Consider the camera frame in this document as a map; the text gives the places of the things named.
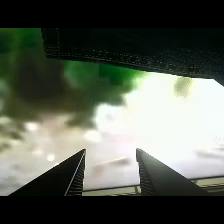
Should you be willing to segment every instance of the blurry background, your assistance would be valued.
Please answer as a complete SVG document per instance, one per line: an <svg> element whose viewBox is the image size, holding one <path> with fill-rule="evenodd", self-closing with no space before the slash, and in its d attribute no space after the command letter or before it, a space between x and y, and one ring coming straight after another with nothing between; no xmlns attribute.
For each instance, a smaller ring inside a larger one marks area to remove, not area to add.
<svg viewBox="0 0 224 224"><path fill-rule="evenodd" d="M214 80L47 59L40 29L0 28L0 195L82 148L86 190L137 185L137 147L223 175L223 99Z"/></svg>

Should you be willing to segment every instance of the dark cloth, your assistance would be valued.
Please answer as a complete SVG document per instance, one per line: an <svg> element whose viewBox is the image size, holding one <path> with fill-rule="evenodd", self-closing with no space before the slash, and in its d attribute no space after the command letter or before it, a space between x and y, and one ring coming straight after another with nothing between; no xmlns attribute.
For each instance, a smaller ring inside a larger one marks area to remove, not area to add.
<svg viewBox="0 0 224 224"><path fill-rule="evenodd" d="M213 78L224 84L223 28L41 28L41 31L49 58Z"/></svg>

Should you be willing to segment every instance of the black fabric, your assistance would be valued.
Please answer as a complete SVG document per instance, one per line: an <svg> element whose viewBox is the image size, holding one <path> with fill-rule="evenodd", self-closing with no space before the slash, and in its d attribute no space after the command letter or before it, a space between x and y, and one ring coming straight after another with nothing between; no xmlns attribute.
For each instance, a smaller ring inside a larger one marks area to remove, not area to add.
<svg viewBox="0 0 224 224"><path fill-rule="evenodd" d="M41 28L49 58L213 78L224 84L223 28Z"/></svg>

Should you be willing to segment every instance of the denim fabric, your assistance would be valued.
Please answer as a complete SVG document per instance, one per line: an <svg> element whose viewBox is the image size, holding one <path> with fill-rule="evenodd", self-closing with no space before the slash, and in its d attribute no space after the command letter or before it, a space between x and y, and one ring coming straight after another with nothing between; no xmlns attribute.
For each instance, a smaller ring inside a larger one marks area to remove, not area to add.
<svg viewBox="0 0 224 224"><path fill-rule="evenodd" d="M41 28L49 58L224 80L222 28Z"/></svg>

